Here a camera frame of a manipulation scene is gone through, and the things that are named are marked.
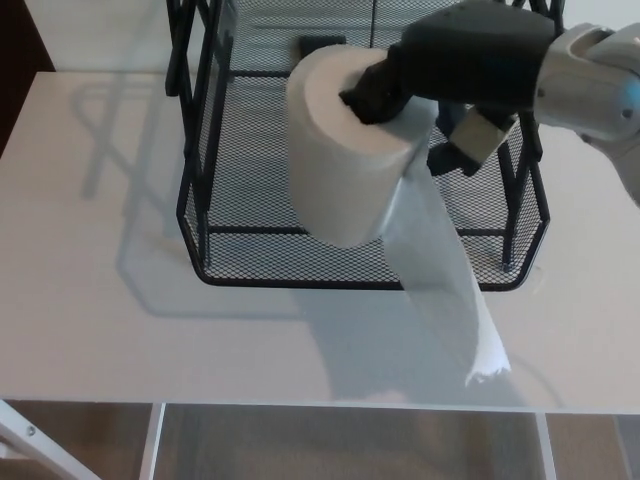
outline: black object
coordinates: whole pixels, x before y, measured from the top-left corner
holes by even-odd
[[[38,72],[55,72],[24,0],[0,2],[0,156]]]
[[[179,78],[186,141],[177,215],[198,276],[213,285],[401,289],[381,242],[341,250],[298,224],[288,197],[285,84],[303,36],[386,48],[409,17],[455,1],[167,0],[174,49],[183,48],[178,33],[193,1],[205,24],[195,89],[186,58],[167,84]],[[446,143],[463,108],[444,107],[434,148]],[[436,179],[483,290],[522,283],[549,221],[538,127],[529,114],[520,119],[473,177],[453,171]]]
[[[429,149],[427,166],[434,177],[446,175],[458,168],[465,177],[472,177],[478,173],[482,165],[474,162],[453,143],[445,142]]]
[[[530,111],[554,40],[547,17],[497,2],[463,2],[410,24],[386,60],[341,97],[364,124],[391,120],[413,95]]]

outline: black metal basket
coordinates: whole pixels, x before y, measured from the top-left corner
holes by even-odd
[[[180,96],[186,138],[177,215],[204,282],[402,288],[380,241],[333,248],[298,224],[287,190],[285,83],[303,35],[343,35],[352,45],[387,47],[411,21],[453,3],[167,0],[173,52],[166,86]],[[531,7],[549,13],[544,2]],[[192,92],[186,52],[198,14],[205,35]],[[444,141],[436,132],[433,143]],[[528,274],[549,222],[541,156],[538,126],[523,113],[509,141],[476,175],[454,171],[436,179],[483,290],[516,288]]]

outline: white tabletop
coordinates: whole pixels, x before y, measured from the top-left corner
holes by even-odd
[[[0,160],[1,397],[640,412],[640,210],[573,134],[542,130],[530,279],[487,295],[513,372],[466,388],[402,292],[196,278],[163,82],[37,76]]]

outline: white paper towel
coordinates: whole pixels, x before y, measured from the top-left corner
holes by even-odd
[[[381,235],[389,266],[467,382],[509,370],[464,247],[426,167],[437,104],[414,98],[398,118],[363,125],[338,94],[382,50],[333,46],[287,85],[289,182],[302,225],[350,247]]]

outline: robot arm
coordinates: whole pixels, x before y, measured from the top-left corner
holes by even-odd
[[[585,24],[560,36],[542,63],[533,111],[604,153],[640,206],[640,24],[618,32]]]
[[[363,123],[382,123],[414,95],[474,105],[444,147],[449,170],[475,173],[514,115],[532,111],[603,152],[640,206],[640,24],[562,33],[529,11],[463,2],[408,26],[342,98]]]

